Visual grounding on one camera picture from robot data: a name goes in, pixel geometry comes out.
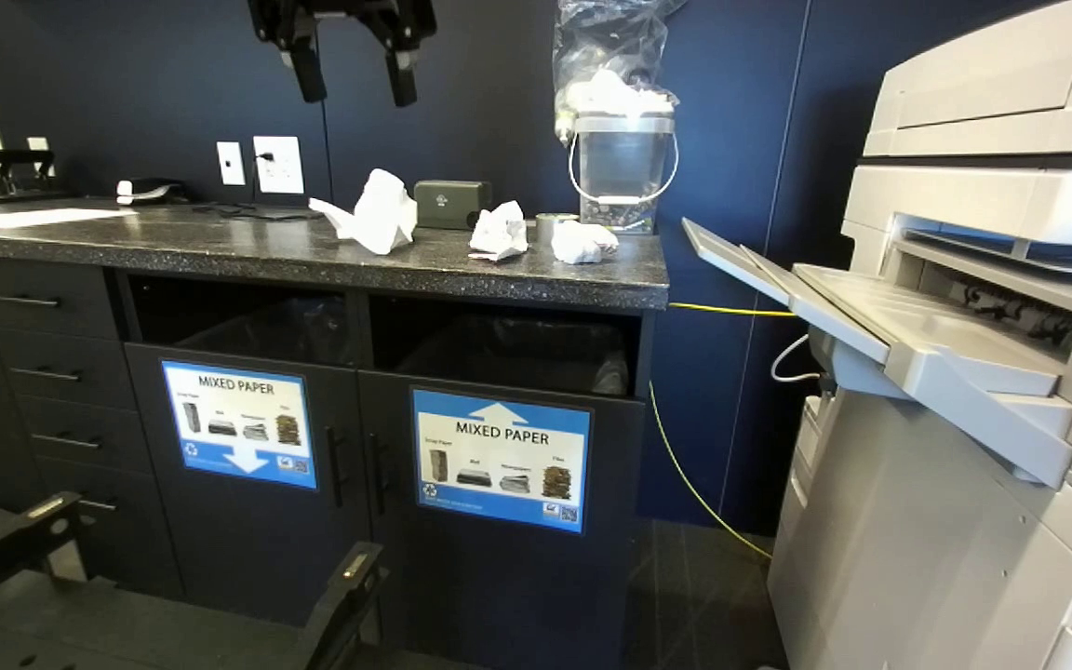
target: white printer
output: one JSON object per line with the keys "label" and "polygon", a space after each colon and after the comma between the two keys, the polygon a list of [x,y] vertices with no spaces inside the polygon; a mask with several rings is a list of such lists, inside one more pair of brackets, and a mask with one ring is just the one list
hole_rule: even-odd
{"label": "white printer", "polygon": [[792,670],[1072,670],[1072,0],[886,76],[847,227],[792,273],[684,225],[813,324],[770,601]]}

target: blue sign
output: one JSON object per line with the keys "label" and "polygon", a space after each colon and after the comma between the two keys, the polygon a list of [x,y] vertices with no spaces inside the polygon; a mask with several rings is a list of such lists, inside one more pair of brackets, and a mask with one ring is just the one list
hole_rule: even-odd
{"label": "blue sign", "polygon": [[414,390],[421,506],[583,529],[583,410]]}
{"label": "blue sign", "polygon": [[304,379],[163,360],[186,468],[317,493]]}

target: black wall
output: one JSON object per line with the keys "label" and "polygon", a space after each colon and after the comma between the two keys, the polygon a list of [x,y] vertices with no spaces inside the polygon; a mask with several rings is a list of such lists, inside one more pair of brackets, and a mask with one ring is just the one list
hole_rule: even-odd
{"label": "black wall", "polygon": [[[1015,11],[1003,0],[689,0],[662,83],[683,94],[683,175],[662,202],[675,297],[750,302],[684,253],[679,219],[781,261],[838,261],[843,197],[881,72],[943,37]],[[309,189],[355,206],[369,166],[407,180],[490,180],[533,207],[570,207],[551,138],[554,0],[435,0],[421,106],[390,109],[382,55],[329,21],[330,102],[299,102],[289,72],[253,42],[246,0],[0,0],[0,127],[43,130],[62,175],[189,180],[211,189],[211,142],[294,130]],[[668,313],[660,397],[699,493],[739,525],[770,529],[801,390],[766,382],[781,324]],[[696,506],[655,456],[644,506]]]}

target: yellow cable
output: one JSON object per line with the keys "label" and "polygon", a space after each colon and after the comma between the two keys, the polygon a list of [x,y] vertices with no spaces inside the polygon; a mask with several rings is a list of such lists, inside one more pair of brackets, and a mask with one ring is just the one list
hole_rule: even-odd
{"label": "yellow cable", "polygon": [[705,302],[670,302],[670,308],[714,313],[714,317],[753,317],[753,319],[796,319],[796,313],[784,313],[784,308],[735,308],[735,304],[705,304]]}
{"label": "yellow cable", "polygon": [[660,413],[660,397],[655,397],[655,382],[652,382],[652,379],[648,379],[648,396],[652,396],[652,422],[655,422],[660,444],[662,444],[662,449],[670,456],[670,460],[675,460],[683,485],[689,488],[689,496],[699,504],[699,509],[710,513],[710,523],[714,523],[717,529],[727,529],[727,536],[735,536],[735,540],[746,544],[753,554],[761,554],[765,561],[770,561],[770,550],[765,550],[765,547],[753,544],[746,534],[739,534],[735,525],[727,525],[727,516],[691,488],[689,474],[684,474],[683,460],[679,460],[679,449],[675,449],[675,444],[670,444],[670,432],[662,427],[662,413]]}

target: crumpled paper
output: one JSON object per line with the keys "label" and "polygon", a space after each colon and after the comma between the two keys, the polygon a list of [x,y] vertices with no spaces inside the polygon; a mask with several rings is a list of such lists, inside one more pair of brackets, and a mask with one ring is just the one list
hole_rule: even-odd
{"label": "crumpled paper", "polygon": [[529,253],[529,219],[516,202],[502,202],[494,214],[484,207],[471,235],[471,257],[502,263]]}
{"label": "crumpled paper", "polygon": [[616,231],[601,227],[601,225],[554,225],[551,227],[551,253],[562,263],[601,263],[608,257],[616,257],[618,237]]}
{"label": "crumpled paper", "polygon": [[309,197],[309,207],[320,214],[344,242],[358,242],[369,253],[395,253],[418,237],[418,202],[410,197],[407,184],[390,170],[373,170],[355,214]]}

